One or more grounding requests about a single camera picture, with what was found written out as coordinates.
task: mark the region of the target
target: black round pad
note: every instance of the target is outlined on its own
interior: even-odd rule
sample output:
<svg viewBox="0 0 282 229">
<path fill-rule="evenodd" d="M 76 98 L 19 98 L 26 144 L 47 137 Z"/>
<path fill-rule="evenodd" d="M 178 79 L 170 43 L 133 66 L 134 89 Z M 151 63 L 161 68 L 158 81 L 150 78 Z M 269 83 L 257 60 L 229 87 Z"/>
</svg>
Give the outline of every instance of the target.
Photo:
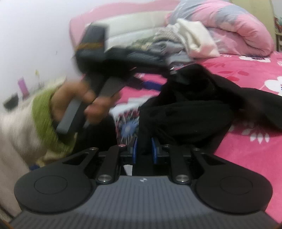
<svg viewBox="0 0 282 229">
<path fill-rule="evenodd" d="M 240 166 L 210 166 L 197 180 L 199 198 L 210 207 L 232 214 L 266 209 L 272 186 L 263 176 Z"/>
<path fill-rule="evenodd" d="M 21 177 L 14 188 L 19 205 L 32 212 L 69 211 L 90 196 L 92 184 L 83 171 L 67 164 L 49 165 Z"/>
</svg>

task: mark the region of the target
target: human hand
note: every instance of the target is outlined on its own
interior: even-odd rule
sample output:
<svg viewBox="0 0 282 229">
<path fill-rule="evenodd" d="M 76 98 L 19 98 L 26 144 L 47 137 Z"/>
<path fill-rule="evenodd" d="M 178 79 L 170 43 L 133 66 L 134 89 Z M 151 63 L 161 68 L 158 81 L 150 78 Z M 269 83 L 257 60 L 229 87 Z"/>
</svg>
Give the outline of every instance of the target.
<svg viewBox="0 0 282 229">
<path fill-rule="evenodd" d="M 69 103 L 75 97 L 90 104 L 85 109 L 84 114 L 91 124 L 98 124 L 108 115 L 110 108 L 120 99 L 120 94 L 116 93 L 112 97 L 96 98 L 95 93 L 90 90 L 89 85 L 85 81 L 65 82 L 51 98 L 51 113 L 55 121 L 60 122 L 62 120 Z"/>
</svg>

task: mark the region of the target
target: white flower print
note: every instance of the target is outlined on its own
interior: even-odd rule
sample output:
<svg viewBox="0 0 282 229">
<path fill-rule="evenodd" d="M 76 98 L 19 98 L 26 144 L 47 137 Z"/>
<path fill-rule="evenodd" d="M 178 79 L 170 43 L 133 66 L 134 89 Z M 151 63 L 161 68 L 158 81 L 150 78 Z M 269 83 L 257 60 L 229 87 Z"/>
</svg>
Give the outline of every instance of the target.
<svg viewBox="0 0 282 229">
<path fill-rule="evenodd" d="M 242 135 L 249 135 L 250 134 L 250 141 L 253 142 L 257 139 L 259 144 L 265 140 L 266 143 L 269 143 L 270 136 L 268 133 L 265 133 L 264 135 L 261 132 L 260 126 L 255 124 L 253 122 L 247 122 L 243 121 L 243 126 L 246 127 L 246 129 L 243 130 Z"/>
<path fill-rule="evenodd" d="M 258 141 L 259 144 L 261 144 L 263 141 L 266 143 L 269 143 L 270 136 L 268 133 L 265 132 L 264 129 L 262 129 L 259 125 L 255 125 L 254 122 L 250 121 L 242 121 L 240 122 L 240 125 L 232 124 L 229 132 L 233 132 L 236 127 L 242 126 L 243 131 L 241 132 L 241 135 L 243 136 L 250 136 L 250 142 L 254 142 L 255 140 Z"/>
<path fill-rule="evenodd" d="M 277 77 L 277 80 L 265 81 L 265 86 L 272 91 L 279 92 L 278 95 L 282 96 L 282 76 Z"/>
<path fill-rule="evenodd" d="M 263 57 L 249 57 L 249 56 L 239 56 L 241 60 L 250 60 L 250 61 L 259 61 L 263 63 L 270 63 L 270 58 L 263 58 Z"/>
</svg>

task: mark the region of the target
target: green sleeve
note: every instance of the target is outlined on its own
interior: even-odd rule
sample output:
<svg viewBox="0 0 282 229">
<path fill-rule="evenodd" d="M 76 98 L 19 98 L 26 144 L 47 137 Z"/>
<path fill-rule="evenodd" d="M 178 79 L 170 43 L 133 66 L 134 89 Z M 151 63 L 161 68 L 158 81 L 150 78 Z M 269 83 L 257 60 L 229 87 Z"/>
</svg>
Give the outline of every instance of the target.
<svg viewBox="0 0 282 229">
<path fill-rule="evenodd" d="M 74 148 L 74 135 L 67 136 L 63 142 L 59 140 L 53 125 L 50 113 L 50 99 L 56 89 L 49 89 L 36 96 L 32 104 L 32 117 L 35 122 L 38 137 L 41 139 L 47 149 L 67 156 Z"/>
</svg>

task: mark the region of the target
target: pink object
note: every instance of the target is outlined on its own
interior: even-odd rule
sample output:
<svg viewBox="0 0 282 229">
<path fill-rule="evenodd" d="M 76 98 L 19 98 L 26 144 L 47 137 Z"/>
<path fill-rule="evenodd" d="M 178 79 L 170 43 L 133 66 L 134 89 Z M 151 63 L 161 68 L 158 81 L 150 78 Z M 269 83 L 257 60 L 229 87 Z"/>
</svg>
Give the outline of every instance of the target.
<svg viewBox="0 0 282 229">
<path fill-rule="evenodd" d="M 23 94 L 23 99 L 28 97 L 29 96 L 29 92 L 28 92 L 28 89 L 27 89 L 27 86 L 25 84 L 25 79 L 24 78 L 20 78 L 18 80 L 18 85 L 19 85 L 19 88 Z"/>
<path fill-rule="evenodd" d="M 200 21 L 211 31 L 220 53 L 268 56 L 274 41 L 266 27 L 245 9 L 219 0 L 182 1 L 169 22 L 178 18 Z"/>
<path fill-rule="evenodd" d="M 173 10 L 178 0 L 156 0 L 149 3 L 112 3 L 102 5 L 93 10 L 77 16 L 70 21 L 70 37 L 74 47 L 76 47 L 82 38 L 85 26 L 97 20 L 108 17 L 114 17 L 121 14 L 132 14 L 136 12 Z"/>
</svg>

